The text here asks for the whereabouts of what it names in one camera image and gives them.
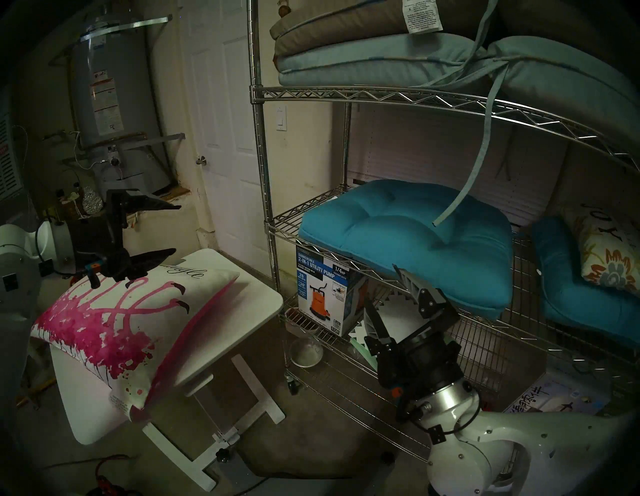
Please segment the pink flamingo pillow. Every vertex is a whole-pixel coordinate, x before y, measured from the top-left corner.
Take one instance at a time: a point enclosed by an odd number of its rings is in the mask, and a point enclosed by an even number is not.
[[[148,403],[196,322],[237,277],[181,265],[158,266],[135,281],[100,277],[98,289],[85,277],[36,320],[31,335],[83,363],[129,414]]]

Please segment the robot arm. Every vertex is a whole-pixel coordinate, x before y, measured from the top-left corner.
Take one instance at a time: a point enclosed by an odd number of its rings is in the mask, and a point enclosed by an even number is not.
[[[459,315],[444,294],[396,268],[425,323],[400,343],[373,304],[365,302],[365,342],[378,359],[378,381],[399,394],[396,419],[431,441],[429,482],[440,495],[562,495],[609,458],[634,412],[603,418],[581,413],[483,412],[480,393],[464,378],[460,345],[445,331]],[[507,481],[499,475],[513,450]]]

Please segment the box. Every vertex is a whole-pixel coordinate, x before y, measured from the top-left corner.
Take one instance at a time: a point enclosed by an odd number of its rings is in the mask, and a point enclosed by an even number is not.
[[[611,382],[580,373],[571,362],[547,357],[547,370],[506,413],[576,412],[595,415],[611,400]]]
[[[318,253],[296,247],[298,308],[338,336],[362,316],[369,280]]]

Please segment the water heater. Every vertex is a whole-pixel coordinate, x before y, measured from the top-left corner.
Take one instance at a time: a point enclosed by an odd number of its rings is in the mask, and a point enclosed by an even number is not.
[[[79,150],[103,198],[109,189],[149,194],[173,183],[162,141],[175,137],[160,135],[141,27],[150,23],[130,13],[94,17],[71,50]]]

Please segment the light blue cushion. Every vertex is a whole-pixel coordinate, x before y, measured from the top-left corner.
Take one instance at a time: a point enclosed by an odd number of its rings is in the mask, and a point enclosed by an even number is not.
[[[640,299],[582,278],[578,245],[564,221],[543,218],[531,233],[542,272],[542,314],[561,324],[602,330],[640,343]]]
[[[470,69],[508,63],[501,88],[509,100],[589,126],[628,151],[639,150],[640,93],[610,65],[535,36],[503,38],[489,45],[486,57]]]
[[[380,36],[327,45],[279,57],[280,84],[423,86],[461,67],[473,47],[472,40],[448,33]],[[477,53],[484,56],[486,51],[479,48]],[[444,84],[439,90],[448,88],[447,80],[438,82]],[[488,86],[485,80],[485,94]]]
[[[395,278],[393,265],[427,280],[455,304],[496,319],[511,302],[511,225],[498,209],[438,184],[377,180],[302,217],[300,236]]]

